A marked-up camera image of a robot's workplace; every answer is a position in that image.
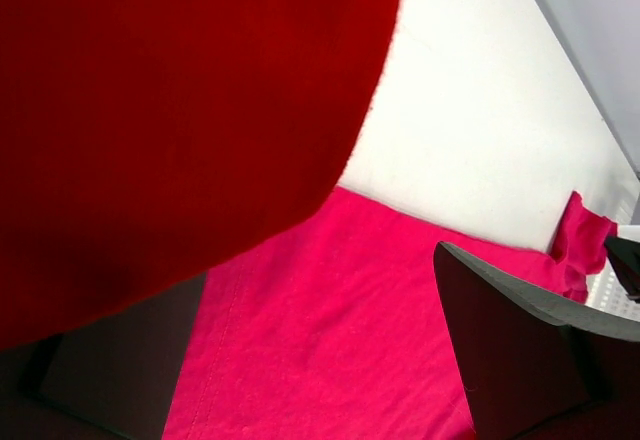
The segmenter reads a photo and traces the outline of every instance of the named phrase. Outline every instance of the pink cloth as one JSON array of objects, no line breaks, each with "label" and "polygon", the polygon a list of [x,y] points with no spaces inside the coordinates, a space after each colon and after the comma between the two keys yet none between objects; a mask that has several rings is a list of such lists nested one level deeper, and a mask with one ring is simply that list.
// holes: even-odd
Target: pink cloth
[{"label": "pink cloth", "polygon": [[306,223],[209,272],[164,440],[473,437],[436,244],[584,300],[615,231],[574,194],[546,255],[337,189]]}]

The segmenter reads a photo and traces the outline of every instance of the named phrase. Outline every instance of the bright pink garment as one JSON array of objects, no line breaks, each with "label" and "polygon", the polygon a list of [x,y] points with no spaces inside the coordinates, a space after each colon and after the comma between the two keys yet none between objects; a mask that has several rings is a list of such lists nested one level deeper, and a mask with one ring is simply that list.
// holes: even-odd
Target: bright pink garment
[{"label": "bright pink garment", "polygon": [[306,223],[209,272],[164,439],[472,436],[436,244],[584,300],[615,231],[574,194],[548,256],[337,189]]}]

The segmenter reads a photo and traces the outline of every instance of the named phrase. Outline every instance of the dark red fabric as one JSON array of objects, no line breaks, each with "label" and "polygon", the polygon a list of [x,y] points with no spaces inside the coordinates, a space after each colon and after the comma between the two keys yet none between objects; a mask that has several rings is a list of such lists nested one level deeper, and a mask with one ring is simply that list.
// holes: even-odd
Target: dark red fabric
[{"label": "dark red fabric", "polygon": [[315,212],[398,0],[0,0],[0,348]]},{"label": "dark red fabric", "polygon": [[337,189],[307,222],[210,270],[164,440],[472,437],[437,243],[582,298],[615,231],[573,194],[546,255]]}]

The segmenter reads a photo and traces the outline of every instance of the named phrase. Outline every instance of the white table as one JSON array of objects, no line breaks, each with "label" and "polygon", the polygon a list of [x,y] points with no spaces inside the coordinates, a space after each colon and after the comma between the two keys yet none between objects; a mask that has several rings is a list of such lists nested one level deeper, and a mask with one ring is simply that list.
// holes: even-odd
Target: white table
[{"label": "white table", "polygon": [[341,185],[538,250],[572,190],[621,222],[640,192],[534,0],[403,0]]}]

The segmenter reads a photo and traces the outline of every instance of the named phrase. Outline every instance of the red fabric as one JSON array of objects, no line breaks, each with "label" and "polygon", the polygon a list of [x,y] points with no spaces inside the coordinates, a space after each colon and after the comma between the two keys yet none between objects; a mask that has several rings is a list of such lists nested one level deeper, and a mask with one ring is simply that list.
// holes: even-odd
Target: red fabric
[{"label": "red fabric", "polygon": [[0,348],[298,223],[333,189],[398,0],[0,0]]},{"label": "red fabric", "polygon": [[436,244],[582,298],[615,230],[574,194],[549,256],[337,189],[304,224],[210,270],[164,440],[473,436]]}]

